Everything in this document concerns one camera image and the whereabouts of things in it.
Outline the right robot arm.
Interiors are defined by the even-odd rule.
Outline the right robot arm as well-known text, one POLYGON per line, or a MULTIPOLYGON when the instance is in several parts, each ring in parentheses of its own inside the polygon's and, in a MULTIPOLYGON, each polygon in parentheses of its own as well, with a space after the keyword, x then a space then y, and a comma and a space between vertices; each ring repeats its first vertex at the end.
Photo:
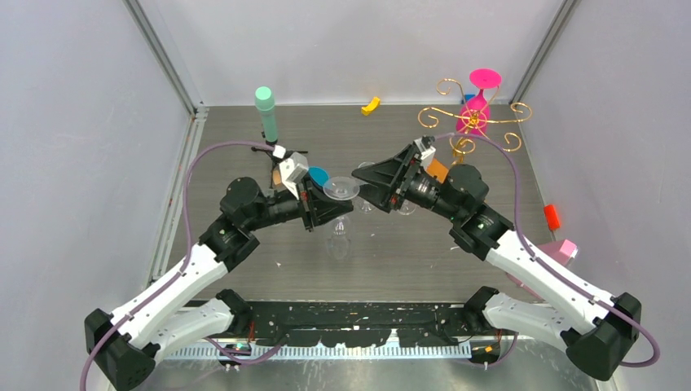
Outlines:
POLYGON ((443 180, 425 170, 427 152, 410 144, 398 155, 358 168, 361 196, 390 212, 408 201, 451 223, 465 252, 507 272, 544 301, 533 305, 494 288, 480 288, 465 303, 465 323, 476 334, 492 328, 530 336, 564 352, 582 372, 606 381, 623 365, 639 333, 640 301, 614 295, 566 269, 532 244, 485 201, 489 188, 472 165, 454 165, 443 180))

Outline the pink wine glass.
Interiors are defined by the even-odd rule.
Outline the pink wine glass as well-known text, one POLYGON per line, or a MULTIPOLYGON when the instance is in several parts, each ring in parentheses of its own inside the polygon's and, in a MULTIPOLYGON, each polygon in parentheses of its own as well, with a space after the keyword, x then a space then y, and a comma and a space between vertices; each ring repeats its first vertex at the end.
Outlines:
POLYGON ((497 89, 502 82, 502 77, 493 69, 479 68, 469 74, 469 81, 478 88, 478 93, 461 108, 460 116, 463 119, 456 122, 456 131, 485 135, 487 121, 491 119, 491 108, 484 93, 486 90, 497 89))

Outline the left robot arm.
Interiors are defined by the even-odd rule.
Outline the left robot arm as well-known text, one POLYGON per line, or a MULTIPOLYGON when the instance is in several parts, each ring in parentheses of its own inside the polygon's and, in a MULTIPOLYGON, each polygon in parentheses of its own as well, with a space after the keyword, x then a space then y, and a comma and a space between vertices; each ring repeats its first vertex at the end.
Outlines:
POLYGON ((307 174, 272 194, 251 177, 233 180, 220 201, 220 216, 189 242, 178 264, 116 309, 96 309, 86 317, 85 367, 96 364, 115 389, 133 390, 163 358, 195 340, 220 332, 243 336, 249 309, 233 292, 190 314, 178 310, 249 257, 259 245, 255 231, 292 220, 311 231, 353 211, 358 194, 358 183, 347 177, 319 184, 307 174))

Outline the clear plain wine glass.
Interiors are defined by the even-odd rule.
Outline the clear plain wine glass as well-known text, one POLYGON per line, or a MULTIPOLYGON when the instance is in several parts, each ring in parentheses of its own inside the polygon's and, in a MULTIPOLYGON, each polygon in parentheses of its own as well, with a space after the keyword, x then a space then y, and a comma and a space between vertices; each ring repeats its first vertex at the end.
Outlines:
MULTIPOLYGON (((372 161, 364 161, 364 162, 359 164, 358 168, 360 169, 362 167, 367 167, 369 165, 373 165, 373 162, 372 161)), ((375 210, 375 208, 372 206, 372 204, 370 204, 368 201, 363 199, 361 197, 361 195, 362 195, 362 193, 359 193, 359 196, 356 198, 355 203, 354 203, 357 210, 363 214, 372 213, 375 210)))

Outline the blue wine glass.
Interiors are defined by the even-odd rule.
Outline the blue wine glass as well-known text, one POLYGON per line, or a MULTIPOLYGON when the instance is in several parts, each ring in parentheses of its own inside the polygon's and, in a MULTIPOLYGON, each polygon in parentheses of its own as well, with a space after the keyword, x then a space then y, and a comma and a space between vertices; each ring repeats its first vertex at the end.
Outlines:
POLYGON ((308 174, 310 175, 312 181, 320 187, 326 184, 330 179, 329 173, 325 169, 318 166, 311 166, 308 170, 308 174))

